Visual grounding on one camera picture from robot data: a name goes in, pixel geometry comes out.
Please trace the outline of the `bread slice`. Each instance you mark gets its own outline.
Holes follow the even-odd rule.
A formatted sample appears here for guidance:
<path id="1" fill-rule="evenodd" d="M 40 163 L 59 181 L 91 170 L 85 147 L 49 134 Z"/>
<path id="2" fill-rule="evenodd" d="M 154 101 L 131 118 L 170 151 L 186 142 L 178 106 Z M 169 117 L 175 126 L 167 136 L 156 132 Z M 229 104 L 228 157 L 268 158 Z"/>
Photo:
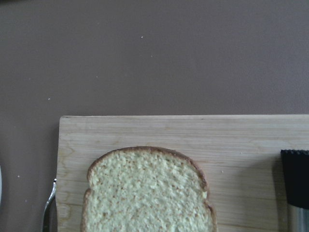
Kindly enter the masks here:
<path id="1" fill-rule="evenodd" d="M 215 232 L 205 174 L 189 157 L 165 148 L 113 150 L 87 171 L 83 232 Z"/>

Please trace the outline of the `wooden cutting board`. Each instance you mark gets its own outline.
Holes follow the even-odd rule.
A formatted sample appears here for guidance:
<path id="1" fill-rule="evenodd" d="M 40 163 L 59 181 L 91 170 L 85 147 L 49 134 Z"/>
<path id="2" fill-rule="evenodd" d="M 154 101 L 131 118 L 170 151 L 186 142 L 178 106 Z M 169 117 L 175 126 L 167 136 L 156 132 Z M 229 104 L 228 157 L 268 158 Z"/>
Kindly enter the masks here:
<path id="1" fill-rule="evenodd" d="M 156 146 L 190 157 L 208 181 L 221 232 L 285 232 L 280 152 L 307 150 L 307 115 L 63 116 L 59 124 L 58 230 L 78 232 L 92 162 L 122 147 Z"/>

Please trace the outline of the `steel cylinder black cap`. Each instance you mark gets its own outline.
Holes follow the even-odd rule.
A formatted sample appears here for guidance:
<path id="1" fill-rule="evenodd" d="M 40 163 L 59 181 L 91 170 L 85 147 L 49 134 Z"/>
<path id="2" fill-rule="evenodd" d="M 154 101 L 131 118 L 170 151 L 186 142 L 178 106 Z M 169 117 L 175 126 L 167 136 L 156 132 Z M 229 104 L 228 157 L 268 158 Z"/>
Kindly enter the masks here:
<path id="1" fill-rule="evenodd" d="M 288 231 L 309 230 L 309 152 L 281 150 L 288 204 Z"/>

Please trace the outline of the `white round plate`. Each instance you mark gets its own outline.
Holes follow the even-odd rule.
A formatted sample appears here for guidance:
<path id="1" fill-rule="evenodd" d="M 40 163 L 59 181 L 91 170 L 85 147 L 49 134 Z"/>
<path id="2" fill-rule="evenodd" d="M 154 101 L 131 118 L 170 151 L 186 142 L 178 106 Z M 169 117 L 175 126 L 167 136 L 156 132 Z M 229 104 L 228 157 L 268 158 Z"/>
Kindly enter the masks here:
<path id="1" fill-rule="evenodd" d="M 0 205 L 2 204 L 2 197 L 3 197 L 3 174 L 2 174 L 2 167 L 0 166 Z"/>

